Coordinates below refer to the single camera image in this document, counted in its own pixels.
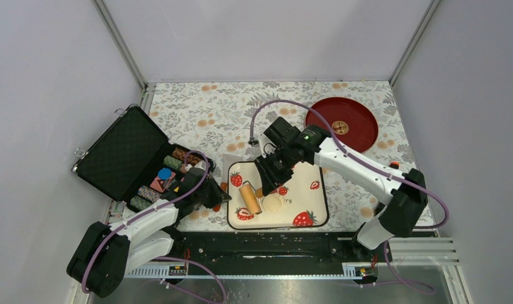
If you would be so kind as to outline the white dough ball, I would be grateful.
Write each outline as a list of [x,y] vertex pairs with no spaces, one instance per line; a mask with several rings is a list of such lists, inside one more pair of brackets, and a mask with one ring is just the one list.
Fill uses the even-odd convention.
[[283,206],[283,200],[281,195],[277,193],[269,194],[262,200],[262,208],[265,212],[275,214]]

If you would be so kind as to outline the strawberry print tray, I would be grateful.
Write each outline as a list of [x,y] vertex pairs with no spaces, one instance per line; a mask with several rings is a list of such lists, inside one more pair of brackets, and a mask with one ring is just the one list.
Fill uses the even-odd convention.
[[227,221],[234,229],[320,227],[329,219],[323,176],[315,165],[298,163],[294,166],[292,179],[271,192],[281,195],[284,203],[275,214],[267,213],[262,208],[262,213],[250,215],[241,199],[239,188],[244,181],[249,181],[256,189],[262,207],[265,196],[254,163],[237,162],[230,167],[229,173],[228,193],[232,199],[227,206]]

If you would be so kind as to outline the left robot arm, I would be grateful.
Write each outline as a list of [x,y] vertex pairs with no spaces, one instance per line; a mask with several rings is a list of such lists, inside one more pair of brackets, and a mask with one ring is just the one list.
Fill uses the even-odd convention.
[[213,208],[230,199],[215,179],[204,173],[200,168],[189,169],[178,186],[127,220],[91,224],[67,265],[67,275],[87,293],[105,298],[128,272],[149,261],[187,258],[191,252],[177,228],[179,222],[195,208]]

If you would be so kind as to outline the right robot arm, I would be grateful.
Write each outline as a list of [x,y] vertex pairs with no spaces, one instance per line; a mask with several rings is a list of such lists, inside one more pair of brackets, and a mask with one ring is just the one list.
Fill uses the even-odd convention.
[[308,163],[338,173],[378,200],[381,211],[358,229],[351,244],[357,260],[368,260],[381,243],[393,237],[409,237],[428,203],[420,171],[413,168],[405,173],[381,165],[336,142],[317,125],[300,130],[279,117],[262,136],[250,137],[249,143],[261,151],[255,165],[264,195],[285,185],[298,163]]

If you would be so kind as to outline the wooden dough roller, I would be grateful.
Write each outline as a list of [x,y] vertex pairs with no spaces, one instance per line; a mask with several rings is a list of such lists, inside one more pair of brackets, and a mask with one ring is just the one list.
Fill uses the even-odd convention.
[[248,209],[250,215],[258,215],[262,213],[260,200],[257,197],[257,190],[251,185],[249,181],[244,181],[239,188],[241,199]]

